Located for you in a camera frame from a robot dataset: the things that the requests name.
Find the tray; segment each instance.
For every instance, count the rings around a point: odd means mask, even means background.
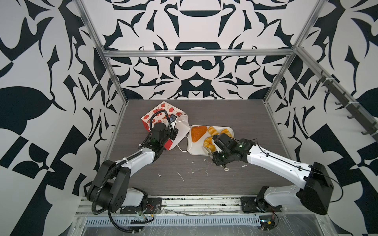
[[[193,143],[192,142],[192,127],[194,126],[202,126],[202,125],[192,125],[190,126],[190,130],[189,130],[189,140],[188,140],[188,146],[187,146],[187,150],[189,150],[189,154],[192,154],[192,155],[198,155],[198,156],[207,156],[208,154],[205,152],[205,150],[202,148],[203,147],[203,142],[205,141],[205,139],[207,137],[211,137],[211,135],[206,132],[197,142]],[[230,133],[235,137],[234,135],[234,130],[230,127],[226,127],[226,126],[213,126],[214,129],[216,129],[219,133],[224,130],[224,129],[228,129],[230,131]]]

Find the black and white wall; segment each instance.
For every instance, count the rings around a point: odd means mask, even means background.
[[[84,0],[106,50],[291,48],[316,0]],[[284,56],[113,58],[129,99],[264,98]]]
[[[66,235],[122,107],[71,0],[0,3],[1,235]]]
[[[330,0],[303,44],[370,114],[378,117],[378,2]],[[378,234],[378,143],[296,57],[270,99],[291,157],[320,162],[343,186],[328,214],[340,234]],[[332,200],[341,196],[335,185]]]

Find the orange pastry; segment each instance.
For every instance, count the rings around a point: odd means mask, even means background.
[[[221,134],[227,134],[227,136],[228,137],[230,137],[230,138],[234,138],[233,136],[232,136],[232,134],[231,134],[231,132],[228,130],[228,129],[224,129],[224,130],[222,130],[221,132],[220,132]]]
[[[212,144],[212,137],[207,137],[205,141],[203,142],[203,145],[210,149],[210,151],[215,152],[216,148],[215,145]]]
[[[207,131],[206,126],[194,126],[191,131],[192,142],[197,142]]]
[[[217,131],[216,129],[214,129],[213,126],[210,126],[210,127],[208,128],[208,133],[211,135],[211,137],[213,137],[214,135],[219,134],[218,131]]]

